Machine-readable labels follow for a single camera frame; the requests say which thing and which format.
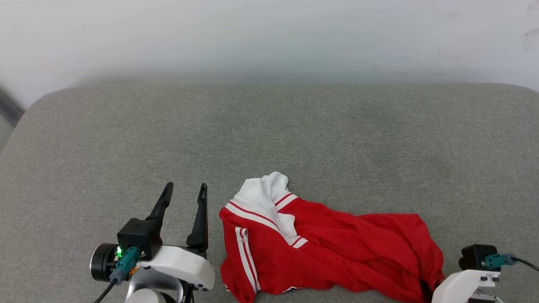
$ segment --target white backdrop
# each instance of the white backdrop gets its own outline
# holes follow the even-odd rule
[[[0,88],[502,82],[539,89],[539,0],[2,0]]]

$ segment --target black cylinder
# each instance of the black cylinder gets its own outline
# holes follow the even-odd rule
[[[90,261],[90,272],[96,281],[109,282],[108,276],[114,271],[114,257],[118,244],[103,243],[95,249]]]

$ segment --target red jacket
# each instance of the red jacket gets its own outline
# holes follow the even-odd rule
[[[257,291],[340,285],[426,302],[444,278],[444,257],[417,214],[354,216],[288,192],[288,178],[248,179],[219,216],[223,282],[242,303]]]

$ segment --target teal connector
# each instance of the teal connector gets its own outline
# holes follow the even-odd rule
[[[503,265],[515,265],[516,261],[512,260],[511,257],[515,255],[512,253],[497,253],[485,258],[485,267],[488,269],[493,269],[497,267],[502,267]]]
[[[116,269],[110,274],[109,279],[111,281],[116,279],[116,285],[122,284],[139,260],[140,252],[138,247],[133,246],[128,248],[122,258],[116,263]]]

